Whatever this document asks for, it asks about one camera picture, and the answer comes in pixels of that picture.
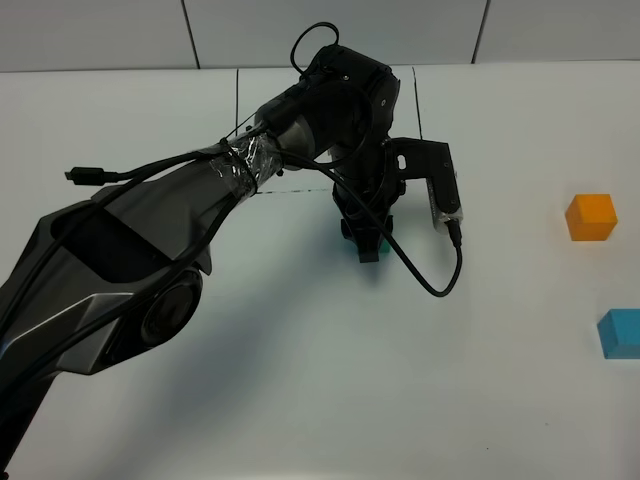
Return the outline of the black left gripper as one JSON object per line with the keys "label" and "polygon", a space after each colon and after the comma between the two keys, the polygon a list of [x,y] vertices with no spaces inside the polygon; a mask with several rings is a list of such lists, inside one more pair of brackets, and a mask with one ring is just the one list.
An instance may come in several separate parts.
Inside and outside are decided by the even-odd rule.
{"label": "black left gripper", "polygon": [[[384,149],[367,149],[339,166],[335,173],[385,222],[391,206],[404,194],[397,161]],[[341,187],[335,185],[333,198],[342,214],[341,234],[356,245],[360,263],[375,263],[391,246],[380,230],[366,218],[361,208]]]}

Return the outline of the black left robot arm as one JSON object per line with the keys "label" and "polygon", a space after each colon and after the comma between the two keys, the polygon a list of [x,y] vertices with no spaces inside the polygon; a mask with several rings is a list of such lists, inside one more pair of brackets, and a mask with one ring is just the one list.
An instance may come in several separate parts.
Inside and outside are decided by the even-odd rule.
{"label": "black left robot arm", "polygon": [[211,241],[271,177],[329,153],[335,200],[353,191],[386,220],[399,90],[389,66],[328,45],[235,137],[129,172],[69,171],[96,194],[41,218],[1,288],[2,462],[58,374],[95,374],[184,328],[212,270]]}

